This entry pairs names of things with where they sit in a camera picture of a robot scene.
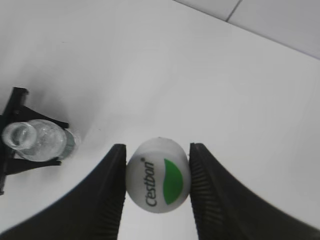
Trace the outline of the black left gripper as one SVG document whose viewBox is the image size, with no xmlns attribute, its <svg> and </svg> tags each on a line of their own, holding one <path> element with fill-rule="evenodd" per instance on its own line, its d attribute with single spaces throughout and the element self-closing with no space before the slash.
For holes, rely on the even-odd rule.
<svg viewBox="0 0 320 240">
<path fill-rule="evenodd" d="M 27 159 L 15 158 L 15 153 L 19 144 L 14 142 L 15 131 L 21 127 L 22 123 L 31 120 L 46 120 L 61 128 L 69 128 L 69 123 L 40 114 L 27 106 L 24 106 L 26 96 L 29 91 L 25 88 L 13 87 L 9 99 L 0 114 L 0 194 L 4 194 L 6 177 L 22 173 L 25 171 L 60 166 L 62 162 L 59 157 L 54 157 L 46 161 L 31 161 Z"/>
</svg>

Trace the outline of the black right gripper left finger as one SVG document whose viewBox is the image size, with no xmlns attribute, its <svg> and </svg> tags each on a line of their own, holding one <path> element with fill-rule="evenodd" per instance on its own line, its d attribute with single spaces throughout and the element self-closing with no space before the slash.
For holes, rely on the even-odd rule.
<svg viewBox="0 0 320 240">
<path fill-rule="evenodd" d="M 125 202 L 124 144 L 115 144 L 75 188 L 1 233 L 2 240 L 116 240 Z"/>
</svg>

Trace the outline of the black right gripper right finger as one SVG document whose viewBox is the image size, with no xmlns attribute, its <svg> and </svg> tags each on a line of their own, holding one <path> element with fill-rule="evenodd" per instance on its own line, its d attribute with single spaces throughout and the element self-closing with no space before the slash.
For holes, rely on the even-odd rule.
<svg viewBox="0 0 320 240">
<path fill-rule="evenodd" d="M 318 240 L 320 231 L 277 209 L 230 174 L 202 143 L 189 147 L 190 200 L 200 240 Z"/>
</svg>

